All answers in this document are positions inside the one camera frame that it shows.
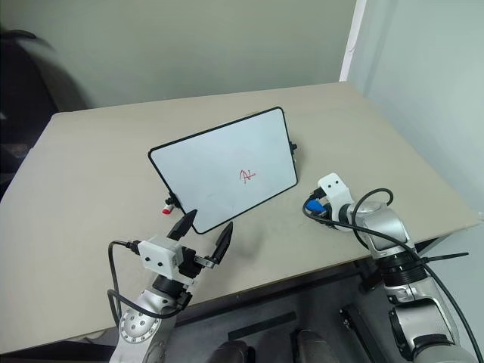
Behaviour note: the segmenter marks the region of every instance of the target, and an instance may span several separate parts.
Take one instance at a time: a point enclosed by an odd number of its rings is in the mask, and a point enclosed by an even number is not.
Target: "whiteboard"
[[[150,150],[183,213],[205,233],[297,184],[282,108],[275,107]]]

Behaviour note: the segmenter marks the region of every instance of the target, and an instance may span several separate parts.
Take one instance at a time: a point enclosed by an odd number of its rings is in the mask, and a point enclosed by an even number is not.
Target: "black whiteboard frame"
[[[254,114],[251,114],[251,115],[249,115],[249,116],[245,116],[245,117],[243,117],[243,118],[241,118],[241,119],[236,119],[235,121],[231,121],[231,122],[229,122],[229,123],[224,123],[224,124],[222,124],[222,125],[219,125],[219,126],[213,127],[213,128],[211,128],[211,129],[208,129],[208,130],[205,130],[205,131],[202,131],[202,132],[198,132],[198,133],[196,133],[196,134],[193,134],[193,135],[190,135],[190,136],[186,136],[186,137],[184,137],[184,138],[179,138],[178,140],[174,140],[174,141],[168,142],[168,143],[163,144],[163,145],[160,145],[160,146],[153,147],[152,149],[150,149],[150,151],[148,151],[148,159],[150,159],[151,164],[153,164],[153,166],[154,166],[155,170],[157,171],[158,175],[160,176],[161,180],[163,180],[163,183],[165,183],[165,186],[168,188],[169,194],[170,194],[170,195],[174,195],[174,196],[176,196],[176,194],[173,192],[173,190],[170,188],[170,186],[169,186],[169,185],[168,185],[168,183],[166,182],[165,178],[164,178],[164,177],[163,177],[163,175],[161,174],[161,171],[160,171],[160,170],[157,168],[157,165],[155,164],[155,162],[154,162],[154,161],[153,161],[153,159],[151,158],[151,153],[153,153],[154,151],[159,150],[159,149],[161,149],[161,148],[163,148],[163,147],[167,147],[167,146],[170,146],[170,145],[172,145],[172,144],[176,144],[176,143],[179,143],[179,142],[182,142],[182,141],[188,140],[189,138],[196,138],[197,136],[199,136],[199,135],[203,135],[203,134],[206,134],[207,132],[215,131],[215,130],[221,129],[221,128],[223,128],[223,127],[226,127],[226,126],[233,125],[233,124],[235,124],[235,123],[240,123],[240,122],[242,122],[242,121],[244,121],[244,120],[246,120],[246,119],[251,119],[251,118],[253,118],[253,117],[256,117],[256,116],[259,116],[259,115],[263,115],[264,113],[271,112],[271,111],[273,111],[273,110],[281,110],[281,112],[282,112],[282,119],[283,119],[283,121],[284,121],[284,128],[286,129],[287,144],[289,145],[288,150],[289,150],[289,153],[290,153],[291,160],[292,160],[292,162],[293,162],[294,175],[296,176],[296,182],[295,182],[293,185],[291,185],[290,187],[288,187],[288,188],[284,189],[283,191],[280,191],[279,193],[276,193],[276,194],[274,194],[274,195],[270,196],[269,198],[267,198],[267,199],[263,200],[262,202],[257,203],[256,205],[251,206],[250,208],[245,209],[244,211],[242,211],[242,212],[240,212],[240,213],[236,214],[235,216],[232,216],[231,218],[229,218],[229,219],[227,219],[227,220],[225,220],[225,221],[223,221],[223,222],[221,222],[221,223],[219,223],[219,224],[217,224],[217,225],[214,225],[213,227],[211,227],[211,228],[207,229],[206,231],[199,232],[199,231],[197,231],[197,229],[195,228],[195,226],[194,226],[194,225],[192,225],[192,228],[194,229],[194,231],[195,231],[195,232],[197,232],[197,234],[205,234],[205,233],[207,233],[208,231],[211,231],[211,230],[213,230],[214,228],[217,228],[217,227],[219,227],[220,225],[223,225],[224,223],[226,223],[226,222],[228,222],[228,221],[230,221],[230,220],[234,219],[235,217],[240,216],[241,214],[243,214],[243,213],[247,212],[248,210],[251,210],[252,208],[255,208],[256,206],[259,206],[259,205],[261,205],[262,203],[267,202],[268,200],[272,199],[273,197],[276,197],[276,196],[278,196],[279,194],[284,193],[285,191],[288,191],[289,189],[291,189],[292,187],[295,187],[295,186],[297,185],[297,183],[299,182],[299,179],[297,178],[296,164],[294,163],[293,153],[292,153],[292,150],[291,150],[291,143],[290,143],[290,139],[289,139],[289,132],[287,131],[286,115],[284,114],[284,110],[282,109],[282,107],[279,107],[279,106],[276,106],[276,107],[273,107],[273,108],[269,108],[268,110],[264,110],[264,111],[261,111],[261,112],[258,112],[258,113],[254,113]],[[180,206],[180,209],[181,209],[181,211],[182,211],[182,212],[183,212],[185,215],[187,214],[187,211],[185,211],[185,210],[183,209],[183,207],[182,207],[182,206]]]

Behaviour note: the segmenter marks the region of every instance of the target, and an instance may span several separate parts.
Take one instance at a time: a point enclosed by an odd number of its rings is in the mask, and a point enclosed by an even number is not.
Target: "gray wall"
[[[1,0],[62,110],[336,82],[355,0]]]
[[[349,72],[476,212],[484,211],[483,19],[483,1],[368,0]],[[471,256],[433,267],[484,348],[484,225],[451,236],[430,255],[463,251]]]

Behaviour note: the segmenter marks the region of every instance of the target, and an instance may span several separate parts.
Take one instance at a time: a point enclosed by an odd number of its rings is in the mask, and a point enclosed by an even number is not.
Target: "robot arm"
[[[335,173],[320,179],[318,186],[316,197],[327,201],[322,212],[318,210],[315,219],[319,222],[351,231],[345,225],[349,227],[354,221],[358,227],[401,242],[398,245],[374,234],[359,234],[377,263],[388,300],[394,305],[389,319],[402,357],[418,363],[475,363],[476,359],[459,346],[455,322],[436,282],[422,261],[415,258],[414,243],[402,220],[385,203],[363,202],[355,213],[357,203]]]
[[[117,291],[108,291],[112,309],[113,298],[129,305],[119,320],[119,340],[111,363],[162,363],[176,314],[191,299],[187,289],[203,268],[213,268],[222,261],[230,244],[232,222],[220,234],[216,251],[210,257],[197,256],[178,242],[188,232],[196,212],[187,213],[167,237],[152,237],[138,242],[133,249],[143,266],[158,274],[151,288],[144,290],[135,302]]]

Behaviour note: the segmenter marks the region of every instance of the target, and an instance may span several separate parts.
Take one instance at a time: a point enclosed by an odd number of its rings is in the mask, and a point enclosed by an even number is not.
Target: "table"
[[[299,183],[234,220],[225,260],[200,274],[192,304],[367,256],[351,233],[323,228],[301,213],[317,180],[330,172],[354,198],[392,189],[392,207],[416,242],[478,222],[346,83],[58,113],[0,203],[0,352],[112,327],[108,243],[166,234],[181,217],[179,210],[161,213],[167,190],[147,152],[276,105],[299,147]],[[222,228],[191,232],[181,242],[205,256]],[[116,251],[115,259],[121,291],[134,299],[153,275],[128,250]]]

